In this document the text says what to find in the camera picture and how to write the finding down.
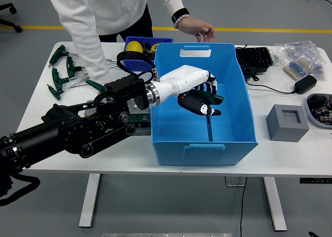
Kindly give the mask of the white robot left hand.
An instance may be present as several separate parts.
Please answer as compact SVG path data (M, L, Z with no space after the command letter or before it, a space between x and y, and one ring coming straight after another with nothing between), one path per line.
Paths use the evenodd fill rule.
M220 116L218 109L211 105L219 105L223 97L217 95L217 80L209 71L183 65L160 77L159 81L151 81L146 85L148 101L159 105L170 96L177 97L182 108L200 116Z

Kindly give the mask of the person's left hand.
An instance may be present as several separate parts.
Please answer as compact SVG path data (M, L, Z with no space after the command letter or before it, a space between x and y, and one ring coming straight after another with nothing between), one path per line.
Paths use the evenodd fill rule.
M214 26L196 18L182 18L176 28L185 34L194 36L198 43L212 42L216 38Z

